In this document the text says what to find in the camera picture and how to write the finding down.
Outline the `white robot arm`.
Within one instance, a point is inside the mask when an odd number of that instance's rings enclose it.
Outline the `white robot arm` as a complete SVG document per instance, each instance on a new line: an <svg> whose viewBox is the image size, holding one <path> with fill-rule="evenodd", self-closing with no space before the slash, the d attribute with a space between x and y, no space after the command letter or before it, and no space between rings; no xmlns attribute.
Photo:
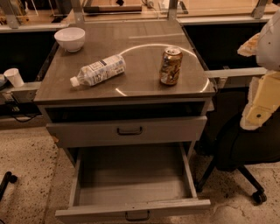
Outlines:
<svg viewBox="0 0 280 224"><path fill-rule="evenodd" d="M280 107L280 10L237 52L246 57L255 55L256 63L267 70L250 82L248 103L241 114L240 126L256 130Z"/></svg>

